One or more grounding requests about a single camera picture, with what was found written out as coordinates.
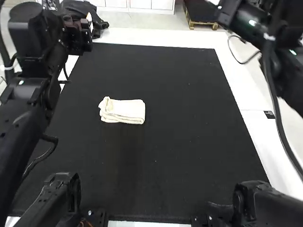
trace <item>white floor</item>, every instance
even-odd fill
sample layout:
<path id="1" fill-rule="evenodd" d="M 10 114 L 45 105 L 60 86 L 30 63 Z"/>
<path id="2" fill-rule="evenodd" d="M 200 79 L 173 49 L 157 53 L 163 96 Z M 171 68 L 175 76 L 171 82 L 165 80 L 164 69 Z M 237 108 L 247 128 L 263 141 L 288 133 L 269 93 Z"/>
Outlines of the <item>white floor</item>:
<path id="1" fill-rule="evenodd" d="M 153 14 L 139 14 L 139 13 L 121 13 L 121 12 L 98 12 L 103 20 L 110 23 L 110 27 L 124 27 L 124 28 L 148 28 L 148 29 L 165 29 L 165 30 L 189 30 L 187 21 L 185 19 L 184 11 L 182 8 L 182 1 L 176 0 L 175 15 L 153 15 Z M 7 21 L 9 19 L 9 8 L 3 8 L 1 11 L 1 30 L 5 43 L 12 56 L 15 53 L 14 45 L 7 29 Z M 205 26 L 201 28 L 195 28 L 195 31 L 211 31 L 211 27 Z M 255 52 L 255 48 L 250 45 L 244 45 L 238 40 L 233 40 L 232 44 L 239 52 L 240 59 L 246 59 L 252 53 Z M 259 68 L 257 59 L 251 61 L 247 66 L 250 71 L 253 80 L 256 82 L 260 91 L 268 101 L 270 102 L 270 96 L 267 89 L 264 76 Z M 4 89 L 5 83 L 0 83 L 0 92 Z M 287 104 L 280 101 L 283 123 L 286 130 L 287 137 L 290 143 L 296 149 L 297 153 L 303 160 L 303 142 L 301 134 L 303 132 L 303 120 L 293 111 Z"/>

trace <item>green light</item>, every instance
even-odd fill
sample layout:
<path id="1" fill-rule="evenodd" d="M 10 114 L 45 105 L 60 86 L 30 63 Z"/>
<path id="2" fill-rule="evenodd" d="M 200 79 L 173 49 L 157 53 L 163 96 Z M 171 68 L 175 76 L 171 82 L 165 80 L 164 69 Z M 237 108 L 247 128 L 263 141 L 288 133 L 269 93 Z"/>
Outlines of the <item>green light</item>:
<path id="1" fill-rule="evenodd" d="M 297 53 L 294 50 L 289 50 L 290 53 L 292 53 L 293 55 L 297 55 Z"/>

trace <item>white cabinet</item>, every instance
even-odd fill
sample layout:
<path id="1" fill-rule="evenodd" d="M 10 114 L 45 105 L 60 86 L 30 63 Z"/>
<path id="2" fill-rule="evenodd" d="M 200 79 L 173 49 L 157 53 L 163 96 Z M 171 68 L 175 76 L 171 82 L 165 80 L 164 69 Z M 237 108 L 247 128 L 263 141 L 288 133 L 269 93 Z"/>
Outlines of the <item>white cabinet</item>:
<path id="1" fill-rule="evenodd" d="M 133 9 L 151 9 L 152 0 L 130 0 L 129 7 Z"/>
<path id="2" fill-rule="evenodd" d="M 129 13 L 174 14 L 175 0 L 88 0 L 97 10 Z"/>
<path id="3" fill-rule="evenodd" d="M 151 0 L 152 9 L 173 10 L 173 4 L 175 1 L 172 0 Z"/>
<path id="4" fill-rule="evenodd" d="M 127 0 L 105 0 L 105 6 L 127 8 Z"/>
<path id="5" fill-rule="evenodd" d="M 105 0 L 89 0 L 89 2 L 94 6 L 105 6 Z"/>

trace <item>wooden pallet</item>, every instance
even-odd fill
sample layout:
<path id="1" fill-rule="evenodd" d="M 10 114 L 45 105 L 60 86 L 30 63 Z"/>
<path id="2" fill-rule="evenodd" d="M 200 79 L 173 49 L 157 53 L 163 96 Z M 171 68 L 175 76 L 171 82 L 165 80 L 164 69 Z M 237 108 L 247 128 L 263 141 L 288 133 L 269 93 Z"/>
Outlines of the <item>wooden pallet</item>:
<path id="1" fill-rule="evenodd" d="M 185 3 L 183 3 L 183 9 L 184 9 L 184 12 L 185 12 L 185 17 L 186 17 L 186 20 L 188 22 L 188 26 L 189 26 L 189 29 L 194 29 L 195 28 L 195 25 L 211 25 L 212 26 L 212 29 L 214 31 L 216 31 L 219 27 L 218 23 L 217 22 L 196 22 L 196 21 L 192 21 L 190 19 L 190 16 L 189 16 L 189 13 L 188 13 L 188 10 L 186 8 L 186 5 Z"/>

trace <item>black fabric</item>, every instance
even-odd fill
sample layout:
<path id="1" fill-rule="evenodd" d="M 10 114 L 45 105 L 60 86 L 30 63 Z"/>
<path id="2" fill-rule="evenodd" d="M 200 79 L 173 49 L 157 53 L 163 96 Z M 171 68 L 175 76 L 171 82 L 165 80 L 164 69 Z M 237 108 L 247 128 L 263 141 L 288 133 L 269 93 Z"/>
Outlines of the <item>black fabric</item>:
<path id="1" fill-rule="evenodd" d="M 71 80 L 47 131 L 58 148 L 23 182 L 14 211 L 60 171 L 79 173 L 82 207 L 171 222 L 188 222 L 207 201 L 230 204 L 238 182 L 267 180 L 214 50 L 94 44 Z M 145 123 L 102 122 L 105 96 L 144 100 Z"/>
<path id="2" fill-rule="evenodd" d="M 205 0 L 185 0 L 184 1 L 189 17 L 194 22 L 216 22 L 216 5 Z"/>

